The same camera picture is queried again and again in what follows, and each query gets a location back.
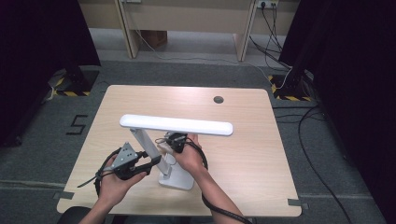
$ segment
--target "white desk lamp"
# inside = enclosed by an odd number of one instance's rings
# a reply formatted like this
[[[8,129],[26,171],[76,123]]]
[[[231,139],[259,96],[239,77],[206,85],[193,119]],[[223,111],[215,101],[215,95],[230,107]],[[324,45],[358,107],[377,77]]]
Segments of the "white desk lamp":
[[[171,119],[163,117],[124,115],[120,119],[120,126],[129,128],[136,140],[152,158],[160,156],[146,130],[165,131],[170,133],[198,133],[229,136],[233,134],[233,125],[229,122],[198,120],[198,119]],[[174,189],[192,189],[194,179],[182,169],[175,158],[166,153],[157,164],[160,169],[160,184]]]

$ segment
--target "wooden table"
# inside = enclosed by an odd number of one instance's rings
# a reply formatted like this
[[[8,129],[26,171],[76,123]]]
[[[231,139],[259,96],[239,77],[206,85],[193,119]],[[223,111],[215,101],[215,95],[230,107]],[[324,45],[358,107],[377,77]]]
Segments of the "wooden table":
[[[214,102],[221,96],[222,104]],[[300,206],[276,120],[265,90],[110,86],[78,156],[64,191],[72,200],[61,199],[58,211],[71,206],[88,206],[97,196],[93,184],[78,189],[90,179],[105,158],[125,141],[142,150],[129,129],[121,128],[124,114],[180,119],[206,119],[233,124],[228,137],[200,135],[209,172],[247,217],[297,217]],[[152,139],[163,132],[148,131]],[[141,160],[137,165],[146,163]],[[210,216],[198,186],[190,191],[168,189],[158,183],[159,170],[133,186],[112,214]]]

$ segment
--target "hand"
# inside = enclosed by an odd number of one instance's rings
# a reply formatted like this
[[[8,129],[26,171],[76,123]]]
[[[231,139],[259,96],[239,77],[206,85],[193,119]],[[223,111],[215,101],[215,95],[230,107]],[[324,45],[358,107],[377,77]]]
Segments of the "hand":
[[[195,145],[201,147],[198,142],[197,134],[189,133],[187,134],[187,138],[187,141],[192,141]],[[188,171],[192,176],[200,173],[202,171],[202,168],[205,168],[202,163],[201,155],[197,152],[195,148],[188,144],[184,145],[183,152],[175,152],[173,153],[173,156],[175,157],[178,164],[180,164],[180,166]]]
[[[110,166],[116,157],[117,155],[114,155],[110,158],[106,166]],[[102,179],[98,202],[111,207],[120,203],[131,186],[135,185],[146,176],[146,172],[142,172],[138,175],[134,175],[128,180],[121,180],[115,174],[106,175],[109,173],[109,171],[103,172],[105,176]]]

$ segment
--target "cardboard box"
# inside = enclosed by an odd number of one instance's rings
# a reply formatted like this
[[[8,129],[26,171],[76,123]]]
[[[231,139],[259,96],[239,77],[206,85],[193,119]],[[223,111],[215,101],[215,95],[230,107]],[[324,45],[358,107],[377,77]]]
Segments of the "cardboard box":
[[[166,31],[147,31],[141,30],[142,37],[148,42],[148,44],[156,49],[168,42],[168,33]]]

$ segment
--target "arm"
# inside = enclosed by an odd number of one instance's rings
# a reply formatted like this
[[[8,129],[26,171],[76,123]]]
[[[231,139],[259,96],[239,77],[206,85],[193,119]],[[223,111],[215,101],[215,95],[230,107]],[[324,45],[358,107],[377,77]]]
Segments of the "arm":
[[[108,160],[106,166],[110,166],[116,159],[117,155],[114,155]],[[140,173],[128,180],[121,180],[116,175],[106,175],[102,179],[100,187],[99,198],[91,211],[85,216],[79,223],[80,224],[94,224],[102,223],[105,220],[106,215],[110,210],[125,197],[126,192],[135,185],[137,182],[142,180],[146,176],[146,173]]]
[[[189,134],[188,137],[197,145],[198,135]],[[185,145],[182,153],[174,153],[174,157],[180,166],[188,171],[197,182],[202,193],[206,199],[221,209],[227,210],[239,216],[242,216],[241,211],[228,197],[228,195],[221,189],[221,187],[212,178],[210,173],[202,164],[202,158],[198,152],[191,146]],[[234,220],[230,217],[226,217],[223,214],[211,211],[212,216],[216,223],[238,223],[239,221]]]

